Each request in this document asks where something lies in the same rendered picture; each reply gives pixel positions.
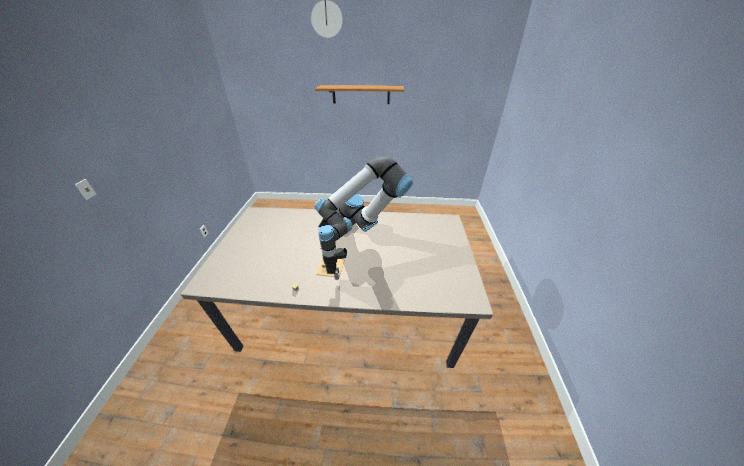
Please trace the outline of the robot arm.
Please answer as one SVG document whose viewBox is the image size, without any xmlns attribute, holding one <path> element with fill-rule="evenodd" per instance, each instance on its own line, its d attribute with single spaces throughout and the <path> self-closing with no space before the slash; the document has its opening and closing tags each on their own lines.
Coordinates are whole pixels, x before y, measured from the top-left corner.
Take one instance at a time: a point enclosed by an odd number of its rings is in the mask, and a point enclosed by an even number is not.
<svg viewBox="0 0 744 466">
<path fill-rule="evenodd" d="M 373 179 L 381 178 L 382 189 L 365 207 L 363 199 L 357 193 Z M 315 204 L 316 211 L 328 225 L 319 229 L 321 249 L 331 251 L 336 241 L 347 234 L 353 227 L 352 221 L 364 232 L 378 223 L 378 215 L 393 198 L 402 197 L 412 186 L 412 179 L 388 157 L 371 160 L 365 168 L 342 186 L 327 200 L 320 199 Z"/>
</svg>

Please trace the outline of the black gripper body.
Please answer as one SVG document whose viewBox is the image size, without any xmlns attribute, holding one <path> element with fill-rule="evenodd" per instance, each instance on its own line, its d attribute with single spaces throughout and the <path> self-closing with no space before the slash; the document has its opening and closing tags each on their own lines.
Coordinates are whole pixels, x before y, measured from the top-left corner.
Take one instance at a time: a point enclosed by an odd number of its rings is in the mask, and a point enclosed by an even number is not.
<svg viewBox="0 0 744 466">
<path fill-rule="evenodd" d="M 347 256 L 346 248 L 336 247 L 331 251 L 322 250 L 323 262 L 326 265 L 327 274 L 335 274 L 337 259 L 344 259 Z M 327 257 L 326 257 L 327 256 Z"/>
</svg>

